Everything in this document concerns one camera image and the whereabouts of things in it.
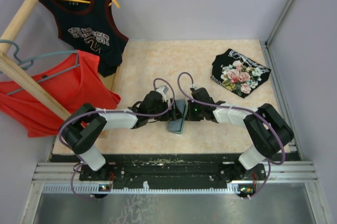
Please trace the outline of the grey-blue glasses case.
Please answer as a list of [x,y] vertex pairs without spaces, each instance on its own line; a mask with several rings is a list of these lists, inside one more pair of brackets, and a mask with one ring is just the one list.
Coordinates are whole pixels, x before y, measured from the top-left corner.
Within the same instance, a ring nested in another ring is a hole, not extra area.
[[184,99],[175,100],[171,107],[170,120],[166,126],[167,131],[173,134],[182,134],[186,115],[186,101]]

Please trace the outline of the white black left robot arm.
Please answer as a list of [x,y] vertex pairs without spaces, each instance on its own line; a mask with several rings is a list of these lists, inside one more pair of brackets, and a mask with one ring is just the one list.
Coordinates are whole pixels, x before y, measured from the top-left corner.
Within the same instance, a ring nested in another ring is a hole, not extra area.
[[102,131],[112,129],[138,129],[154,121],[178,121],[183,109],[174,98],[168,100],[163,92],[150,91],[143,101],[122,110],[106,110],[83,104],[60,127],[58,136],[73,153],[91,169],[98,180],[110,173],[106,159],[95,146]]

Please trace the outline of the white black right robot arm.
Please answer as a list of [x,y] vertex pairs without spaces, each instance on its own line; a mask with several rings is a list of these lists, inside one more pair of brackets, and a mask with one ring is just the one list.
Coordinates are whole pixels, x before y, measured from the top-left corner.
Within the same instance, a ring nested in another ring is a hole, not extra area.
[[191,95],[187,120],[205,119],[247,129],[252,145],[236,161],[235,173],[240,179],[248,179],[254,173],[256,165],[278,152],[282,153],[279,164],[285,161],[284,146],[293,140],[294,132],[271,104],[265,103],[258,108],[248,109],[223,101],[215,103],[203,87],[192,87]]

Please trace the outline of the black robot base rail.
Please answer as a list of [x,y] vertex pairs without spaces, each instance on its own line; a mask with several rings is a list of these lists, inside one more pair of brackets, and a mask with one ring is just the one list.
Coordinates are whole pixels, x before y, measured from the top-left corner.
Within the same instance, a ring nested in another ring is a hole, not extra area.
[[265,184],[270,168],[258,163],[245,169],[239,163],[239,154],[107,154],[106,164],[98,171],[81,164],[70,155],[52,155],[52,163],[73,162],[71,190],[80,182],[97,182],[98,190],[91,191],[101,199],[113,193],[144,191],[159,193],[228,192],[249,198],[258,191],[258,183]]

